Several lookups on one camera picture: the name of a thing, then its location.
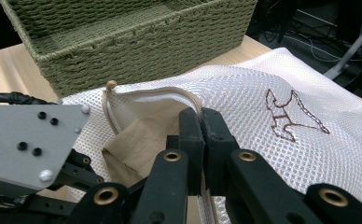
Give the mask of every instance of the wooden table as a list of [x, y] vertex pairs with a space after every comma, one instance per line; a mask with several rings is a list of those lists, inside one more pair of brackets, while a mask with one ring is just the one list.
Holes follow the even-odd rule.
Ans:
[[[240, 47], [203, 65], [240, 63], [269, 50], [254, 39], [245, 36]], [[58, 99], [49, 83], [39, 74], [38, 67], [23, 44], [0, 49], [0, 92], [11, 91], [20, 91], [51, 102]]]

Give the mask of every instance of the brown embroidered design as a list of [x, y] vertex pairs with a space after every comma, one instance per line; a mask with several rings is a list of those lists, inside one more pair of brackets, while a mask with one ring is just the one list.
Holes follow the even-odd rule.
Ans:
[[[310, 118], [311, 122], [304, 121], [306, 123], [297, 123], [292, 118], [290, 118], [287, 109], [288, 110], [291, 109], [289, 107], [291, 107], [295, 103], [298, 105], [300, 111], [303, 114], [305, 114], [308, 118]], [[324, 126], [323, 122], [321, 122], [320, 119], [318, 119], [308, 109], [306, 109], [306, 107], [304, 106], [304, 104], [302, 103], [302, 101], [300, 100], [295, 91], [291, 91], [291, 96], [284, 105], [279, 105], [272, 90], [268, 89], [268, 92], [266, 93], [266, 106], [268, 110], [271, 111], [271, 115], [274, 121], [274, 124], [271, 126], [271, 129], [274, 131], [274, 133], [277, 136], [281, 138], [284, 138], [291, 142], [296, 142], [295, 136], [292, 134], [292, 132], [287, 130], [287, 128], [291, 126], [302, 126], [306, 128], [312, 128], [322, 133], [329, 134], [329, 130]]]

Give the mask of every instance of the green wicker basket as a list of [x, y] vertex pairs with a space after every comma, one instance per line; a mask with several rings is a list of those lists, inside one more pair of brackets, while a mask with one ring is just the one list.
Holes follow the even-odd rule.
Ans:
[[257, 0], [0, 0], [59, 96], [180, 75], [241, 44]]

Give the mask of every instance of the beige fabric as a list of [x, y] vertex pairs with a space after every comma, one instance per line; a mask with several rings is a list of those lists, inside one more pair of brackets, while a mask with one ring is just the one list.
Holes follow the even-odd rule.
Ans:
[[124, 106], [128, 104], [134, 109], [140, 105], [142, 110], [154, 106], [104, 146], [111, 179], [126, 187], [149, 175], [156, 155], [166, 147], [166, 136], [178, 135], [178, 113], [187, 108], [175, 100], [127, 102]]

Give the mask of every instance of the white mesh bag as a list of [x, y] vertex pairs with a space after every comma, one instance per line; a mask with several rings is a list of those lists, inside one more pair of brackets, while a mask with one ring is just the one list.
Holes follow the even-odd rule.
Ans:
[[[114, 134], [100, 106], [102, 90], [63, 101], [92, 108], [75, 149], [91, 156], [95, 171], [109, 180], [101, 149]], [[219, 111], [240, 147], [260, 153], [291, 188], [305, 193], [311, 184], [328, 183], [346, 189], [362, 202], [362, 100], [286, 49], [235, 66], [205, 66], [178, 77], [117, 86], [106, 103], [116, 112], [112, 122], [121, 132], [119, 123], [127, 127], [141, 116], [124, 110], [124, 103], [163, 99], [197, 111], [199, 106]], [[224, 198], [203, 197], [200, 202], [202, 222], [230, 222]]]

